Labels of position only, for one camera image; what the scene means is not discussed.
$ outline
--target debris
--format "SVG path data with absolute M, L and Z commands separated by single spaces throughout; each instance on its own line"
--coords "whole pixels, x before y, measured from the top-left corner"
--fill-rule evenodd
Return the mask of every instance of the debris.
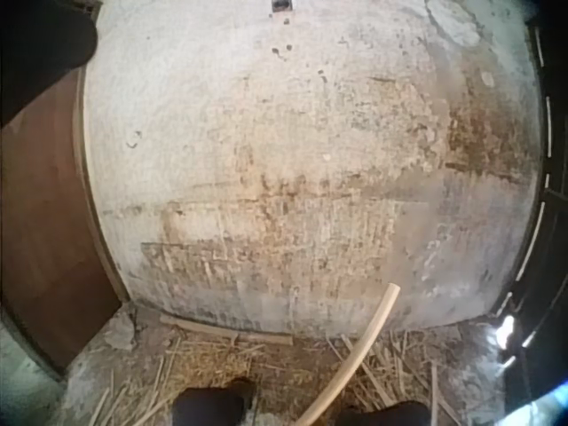
M 151 393 L 152 397 L 150 398 L 150 404 L 148 404 L 148 406 L 146 407 L 147 413 L 150 411 L 150 408 L 152 408 L 152 406 L 154 405 L 154 402 L 156 402 L 156 398 L 158 398 L 158 383 L 160 382 L 160 375 L 162 374 L 164 360 L 165 360 L 164 357 L 160 358 L 160 365 L 158 366 L 158 372 L 156 373 L 156 378 L 154 380 L 154 387 L 152 388 L 152 393 Z
M 100 423 L 100 426 L 107 426 L 108 425 L 108 422 L 110 422 L 110 419 L 113 417 L 114 411 L 116 410 L 118 405 L 121 403 L 122 397 L 126 393 L 126 389 L 127 389 L 126 386 L 122 387 L 121 391 L 118 393 L 118 397 L 116 397 L 116 399 L 114 400 L 114 403 L 110 407 L 110 410 L 108 410 L 108 413 L 106 414 L 105 418 Z
M 400 354 L 396 350 L 395 354 L 398 357 L 400 357 Z M 412 366 L 412 364 L 410 364 L 410 361 L 408 361 L 407 359 L 402 359 L 402 362 L 406 366 L 406 368 L 413 374 L 414 378 L 418 381 L 418 383 L 421 384 L 424 387 L 424 389 L 429 391 L 430 386 L 428 385 L 428 382 L 426 382 L 424 378 L 418 373 L 418 369 Z M 461 424 L 458 414 L 454 411 L 453 408 L 450 407 L 450 405 L 446 402 L 446 400 L 442 395 L 438 395 L 438 403 L 442 408 L 444 408 L 444 411 L 446 411 L 447 415 L 449 415 L 456 424 Z
M 349 357 L 335 372 L 331 381 L 327 384 L 324 390 L 319 394 L 315 401 L 308 407 L 307 410 L 294 422 L 295 426 L 311 426 L 316 420 L 320 418 L 324 411 L 331 405 L 334 399 L 345 388 L 347 382 L 353 377 L 366 355 L 371 349 L 373 342 L 381 332 L 384 322 L 387 320 L 391 313 L 392 306 L 397 300 L 400 287 L 396 284 L 389 284 L 383 296 L 383 299 L 377 306 L 373 318 L 367 325 L 365 332 L 360 337 L 359 341 L 352 348 Z
M 124 351 L 132 351 L 136 346 L 134 341 L 134 323 L 127 312 L 118 312 L 108 321 L 108 330 L 105 332 L 105 342 Z
M 105 392 L 103 393 L 103 396 L 100 398 L 97 408 L 95 408 L 95 411 L 91 416 L 91 420 L 89 421 L 89 426 L 95 426 L 95 422 L 99 418 L 100 410 L 103 409 L 103 405 L 105 404 L 105 400 L 107 399 L 109 391 L 110 390 L 108 388 L 105 389 Z
M 345 343 L 345 346 L 347 346 L 347 349 L 349 349 L 350 351 L 353 350 L 353 345 L 351 343 L 351 341 L 349 340 L 348 337 L 346 337 L 345 335 L 341 335 L 341 338 L 343 340 L 343 343 Z M 373 374 L 373 371 L 371 370 L 371 368 L 368 366 L 368 364 L 363 361 L 361 363 L 361 366 L 363 367 L 363 371 L 365 371 L 365 374 L 367 374 L 367 377 L 369 378 L 369 380 L 371 381 L 371 383 L 373 384 L 373 386 L 375 387 L 377 393 L 379 394 L 379 397 L 381 398 L 381 401 L 383 403 L 383 405 L 385 407 L 387 406 L 394 406 L 394 401 L 392 400 L 392 398 L 387 394 L 386 390 L 383 388 L 383 386 L 379 383 L 379 381 L 377 380 L 377 378 L 375 377 L 375 375 Z
M 154 414 L 156 414 L 156 412 L 162 408 L 163 406 L 165 406 L 167 403 L 169 403 L 173 398 L 175 397 L 175 395 L 170 395 L 167 398 L 164 398 L 163 400 L 161 400 L 158 404 L 156 404 L 154 406 L 154 408 L 152 408 L 150 411 L 148 411 L 146 414 L 144 414 L 140 419 L 138 419 L 137 422 L 135 422 L 132 426 L 142 426 L 144 423 L 146 423 L 146 420 L 148 420 L 150 417 L 152 417 Z

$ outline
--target wooden plank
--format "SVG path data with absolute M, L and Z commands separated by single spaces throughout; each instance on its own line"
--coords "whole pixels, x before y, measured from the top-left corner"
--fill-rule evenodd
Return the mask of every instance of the wooden plank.
M 120 303 L 76 174 L 69 73 L 2 129 L 3 304 L 60 374 Z
M 175 318 L 165 314 L 160 317 L 160 321 L 163 324 L 178 326 L 185 330 L 194 331 L 196 333 L 206 333 L 208 335 L 220 335 L 222 337 L 227 337 L 232 341 L 235 341 L 236 339 L 241 339 L 246 342 L 285 344 L 287 346 L 294 345 L 294 340 L 292 339 L 291 335 L 269 335 L 264 333 L 240 332 L 237 330 L 231 330 L 229 328 L 208 326 L 206 324 L 201 324 L 199 322 L 193 322 L 188 319 Z

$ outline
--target wooden door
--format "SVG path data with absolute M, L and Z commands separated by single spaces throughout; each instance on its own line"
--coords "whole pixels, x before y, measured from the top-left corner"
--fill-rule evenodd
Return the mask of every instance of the wooden door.
M 59 373 L 120 305 L 75 167 L 78 81 L 68 74 L 2 130 L 2 304 Z

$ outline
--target weathered wall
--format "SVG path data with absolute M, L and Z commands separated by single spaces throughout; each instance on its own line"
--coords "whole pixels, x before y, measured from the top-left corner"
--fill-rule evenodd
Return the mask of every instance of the weathered wall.
M 113 0 L 85 133 L 136 300 L 230 327 L 359 332 L 486 312 L 534 198 L 512 2 Z

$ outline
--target dirt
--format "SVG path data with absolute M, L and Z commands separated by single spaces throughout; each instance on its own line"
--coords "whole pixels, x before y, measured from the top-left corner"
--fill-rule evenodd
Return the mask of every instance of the dirt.
M 132 311 L 132 306 L 122 307 L 118 315 L 127 309 Z M 122 351 L 110 347 L 105 343 L 105 326 L 69 368 L 67 391 L 50 425 L 87 424 L 107 388 L 110 396 L 99 422 L 125 389 L 109 424 L 130 425 L 153 402 L 171 398 L 188 386 L 222 386 L 245 375 L 255 380 L 260 390 L 245 425 L 280 426 L 297 419 L 341 365 L 326 340 L 295 339 L 291 347 L 238 340 L 232 344 L 229 339 L 165 326 L 159 321 L 159 312 L 141 306 L 135 311 L 136 348 Z M 381 360 L 370 356 L 366 363 L 393 400 L 417 399 L 429 405 L 429 391 L 409 370 L 397 368 L 391 346 L 401 349 L 406 340 L 405 360 L 417 367 L 427 383 L 430 363 L 435 361 L 438 385 L 448 404 L 464 424 L 482 424 L 503 414 L 502 382 L 496 374 L 498 351 L 491 341 L 491 330 L 483 321 L 469 321 L 406 336 L 382 335 L 378 341 Z M 343 358 L 348 355 L 341 340 L 332 344 Z M 398 375 L 404 389 L 400 388 Z M 368 410 L 373 404 L 382 405 L 373 384 L 360 369 L 321 424 L 334 418 L 342 406 Z M 146 424 L 170 425 L 169 404 Z M 454 423 L 440 410 L 439 424 Z

